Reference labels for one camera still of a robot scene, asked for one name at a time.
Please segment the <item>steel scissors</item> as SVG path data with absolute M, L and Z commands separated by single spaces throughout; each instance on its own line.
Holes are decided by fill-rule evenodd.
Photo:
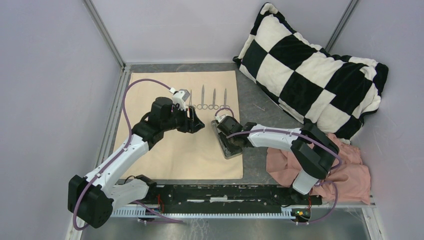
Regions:
M 201 98 L 200 98 L 200 103 L 196 105 L 196 108 L 198 110 L 207 110 L 208 109 L 208 105 L 205 104 L 205 86 L 203 85 L 201 88 Z
M 214 89 L 212 94 L 212 103 L 208 105 L 209 110 L 219 109 L 219 105 L 216 104 L 216 97 L 217 97 L 217 93 L 216 93 L 216 89 Z
M 229 105 L 227 104 L 227 96 L 228 96 L 228 92 L 227 92 L 227 88 L 225 88 L 224 95 L 223 95 L 223 103 L 220 106 L 220 108 L 228 108 L 229 107 Z

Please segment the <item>beige cloth wrap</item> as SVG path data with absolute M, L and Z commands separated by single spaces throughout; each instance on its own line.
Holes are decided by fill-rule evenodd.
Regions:
M 237 180 L 243 177 L 243 157 L 225 159 L 211 125 L 215 114 L 240 116 L 235 71 L 132 73 L 130 83 L 125 108 L 132 125 L 151 110 L 157 97 L 171 96 L 167 87 L 192 90 L 195 106 L 201 101 L 203 85 L 207 105 L 212 103 L 216 89 L 219 109 L 196 107 L 195 112 L 205 128 L 194 134 L 177 130 L 166 132 L 162 140 L 124 173 L 124 177 L 145 175 L 154 180 Z M 220 108 L 225 88 L 229 107 Z

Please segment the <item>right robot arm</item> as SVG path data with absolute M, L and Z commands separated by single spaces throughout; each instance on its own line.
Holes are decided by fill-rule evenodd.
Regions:
M 336 168 L 335 161 L 338 166 L 342 163 L 338 146 L 312 123 L 290 129 L 255 122 L 242 125 L 225 114 L 215 117 L 211 125 L 226 159 L 240 155 L 245 148 L 274 148 L 293 153 L 301 166 L 288 191 L 295 204 L 309 198 L 310 190 Z

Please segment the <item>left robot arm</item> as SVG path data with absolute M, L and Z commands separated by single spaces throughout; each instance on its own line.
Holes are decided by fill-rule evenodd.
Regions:
M 194 134 L 204 127 L 193 106 L 157 97 L 150 111 L 129 129 L 127 140 L 112 155 L 84 177 L 75 175 L 70 179 L 67 208 L 73 214 L 73 227 L 83 230 L 77 224 L 77 219 L 82 219 L 88 226 L 99 228 L 119 208 L 138 200 L 153 203 L 157 190 L 146 181 L 137 178 L 125 184 L 117 181 L 163 139 L 165 132 Z

